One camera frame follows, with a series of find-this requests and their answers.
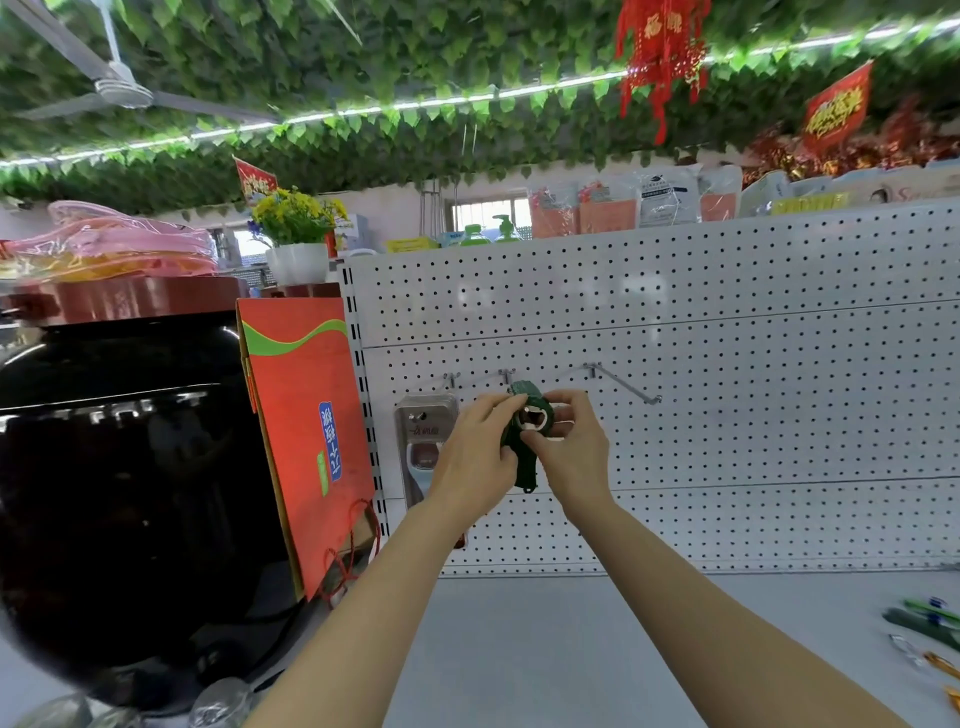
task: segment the white flower pot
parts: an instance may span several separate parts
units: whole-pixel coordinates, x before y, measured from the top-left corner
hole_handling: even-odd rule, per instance
[[[267,265],[277,285],[324,283],[330,258],[324,243],[294,243],[267,250]]]

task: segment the forearm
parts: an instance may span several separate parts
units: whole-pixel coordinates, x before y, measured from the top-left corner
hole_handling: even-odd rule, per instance
[[[247,728],[381,725],[458,536],[439,501],[411,508],[382,553],[271,688]]]
[[[907,728],[615,504],[574,524],[710,728]]]

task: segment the ceiling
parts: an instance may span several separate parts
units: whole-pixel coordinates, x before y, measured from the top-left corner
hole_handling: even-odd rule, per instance
[[[875,100],[884,114],[911,85],[924,106],[950,114],[960,89],[952,37],[923,34],[861,46],[751,57],[757,46],[829,31],[864,31],[892,18],[960,12],[944,2],[715,0],[705,25],[716,65],[701,101],[678,90],[668,106],[667,148],[743,144],[761,125],[794,121],[808,98],[875,57]],[[116,0],[121,55],[151,88],[283,118],[324,109],[386,107],[396,101],[495,93],[553,83],[617,65],[612,38],[619,3],[610,0],[339,0],[361,46],[321,0]],[[64,0],[60,19],[108,57],[99,14]],[[91,90],[90,81],[9,12],[0,14],[0,159],[180,136],[232,126],[168,109],[113,109],[27,122],[14,111]],[[446,107],[335,118],[131,152],[31,167],[0,167],[0,193],[57,199],[82,196],[130,212],[211,205],[238,197],[231,155],[275,169],[281,183],[309,191],[416,182],[558,158],[594,160],[646,149],[656,130],[641,98],[619,119],[618,90],[604,84],[558,93]],[[474,127],[480,154],[472,143]],[[468,128],[470,143],[464,144]]]

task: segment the pink plastic bag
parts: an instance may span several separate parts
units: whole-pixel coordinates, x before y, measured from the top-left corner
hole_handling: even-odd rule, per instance
[[[62,201],[48,209],[56,225],[53,230],[7,243],[19,279],[201,276],[217,270],[207,231],[130,217],[89,203]]]

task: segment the store shelf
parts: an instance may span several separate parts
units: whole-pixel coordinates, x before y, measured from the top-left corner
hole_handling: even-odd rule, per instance
[[[617,498],[704,570],[960,561],[958,231],[950,199],[351,261],[389,527],[396,402],[510,369],[590,393]],[[540,472],[444,575],[598,571]]]

